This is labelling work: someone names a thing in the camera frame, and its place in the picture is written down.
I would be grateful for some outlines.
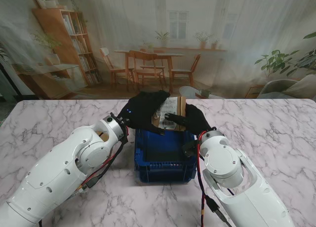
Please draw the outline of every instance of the cardboard package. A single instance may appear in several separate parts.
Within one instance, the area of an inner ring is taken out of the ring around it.
[[[160,119],[160,113],[163,113],[168,109],[168,107],[172,107],[176,104],[176,114],[185,116],[186,115],[186,97],[176,97],[176,98],[168,98],[163,105],[161,106],[160,109],[158,109],[153,118],[152,118],[152,123],[156,127],[160,127],[162,129],[168,130],[168,131],[184,131],[186,128],[184,126],[180,126],[178,124],[175,124],[171,121],[164,120],[162,117]]]

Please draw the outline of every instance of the red cable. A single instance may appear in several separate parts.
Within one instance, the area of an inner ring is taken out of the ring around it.
[[[97,171],[93,172],[86,180],[84,180],[83,183],[81,184],[81,186],[83,186],[84,184],[86,184],[90,179],[93,178],[93,176],[94,176],[100,169],[102,169],[104,166],[106,166],[106,165],[111,161],[111,159],[113,159],[114,155],[112,155],[110,159],[107,159]]]
[[[202,139],[202,136],[206,133],[206,131],[201,132],[201,134],[198,137],[198,143],[197,143],[197,176],[200,179],[201,173],[200,173],[200,165],[199,165],[199,148],[200,148],[200,141]],[[204,186],[202,181],[199,182],[201,185],[201,190],[202,190],[202,200],[201,200],[201,227],[204,226],[204,205],[205,205],[205,193],[204,193]]]

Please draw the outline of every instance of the window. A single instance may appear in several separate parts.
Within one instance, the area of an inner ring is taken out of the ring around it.
[[[169,12],[170,38],[186,39],[188,13],[181,11]]]
[[[226,24],[223,32],[223,39],[231,39],[234,28],[238,19],[238,14],[229,13],[227,14]]]

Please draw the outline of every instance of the printed backdrop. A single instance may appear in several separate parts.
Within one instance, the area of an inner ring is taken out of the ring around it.
[[[0,62],[41,99],[312,99],[315,2],[0,0]]]

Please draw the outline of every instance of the barcode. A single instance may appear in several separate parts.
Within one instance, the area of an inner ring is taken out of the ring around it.
[[[159,124],[160,125],[174,125],[174,122],[172,122],[172,121],[160,121]]]

